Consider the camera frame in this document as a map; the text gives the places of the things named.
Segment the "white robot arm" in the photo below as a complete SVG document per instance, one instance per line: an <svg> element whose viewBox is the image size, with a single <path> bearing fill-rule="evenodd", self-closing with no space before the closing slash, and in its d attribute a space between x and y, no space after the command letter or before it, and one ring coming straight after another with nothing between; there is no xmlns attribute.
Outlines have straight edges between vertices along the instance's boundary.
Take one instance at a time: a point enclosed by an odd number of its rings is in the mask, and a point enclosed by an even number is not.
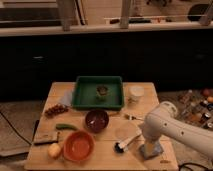
<svg viewBox="0 0 213 171"><path fill-rule="evenodd" d="M159 139L165 135L213 159L213 132L180 122L175 119L177 114L177 107L169 101L161 102L146 114L140 124L145 139L140 147L143 157L158 156Z"/></svg>

